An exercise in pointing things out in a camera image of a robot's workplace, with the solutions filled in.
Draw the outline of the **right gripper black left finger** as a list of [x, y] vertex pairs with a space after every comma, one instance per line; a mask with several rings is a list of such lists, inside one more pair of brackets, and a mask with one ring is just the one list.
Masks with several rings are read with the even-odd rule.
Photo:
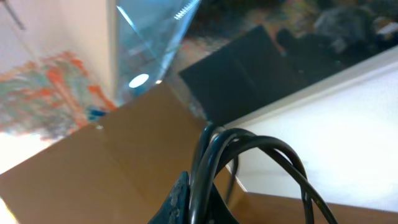
[[189, 174], [183, 171], [148, 224], [187, 224], [189, 195]]

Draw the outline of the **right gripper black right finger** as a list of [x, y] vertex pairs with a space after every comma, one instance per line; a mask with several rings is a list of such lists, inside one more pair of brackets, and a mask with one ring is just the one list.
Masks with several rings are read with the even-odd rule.
[[233, 217], [215, 185], [212, 186], [208, 202], [207, 224], [239, 224]]

